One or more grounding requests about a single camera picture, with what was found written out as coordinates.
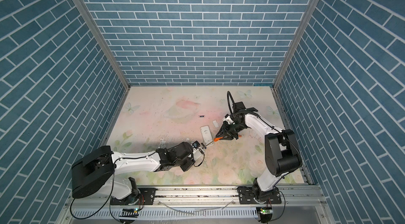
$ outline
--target blue brick wall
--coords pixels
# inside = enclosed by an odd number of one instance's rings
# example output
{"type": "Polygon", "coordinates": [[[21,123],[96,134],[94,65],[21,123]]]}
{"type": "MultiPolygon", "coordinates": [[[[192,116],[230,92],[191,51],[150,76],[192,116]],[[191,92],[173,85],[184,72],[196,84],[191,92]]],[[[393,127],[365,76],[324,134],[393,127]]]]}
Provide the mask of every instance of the blue brick wall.
{"type": "Polygon", "coordinates": [[[84,0],[132,85],[271,85],[308,0],[84,0]]]}
{"type": "Polygon", "coordinates": [[[0,223],[55,222],[123,93],[72,0],[0,0],[0,223]]]}
{"type": "Polygon", "coordinates": [[[279,93],[337,223],[405,223],[405,0],[320,0],[279,93]]]}

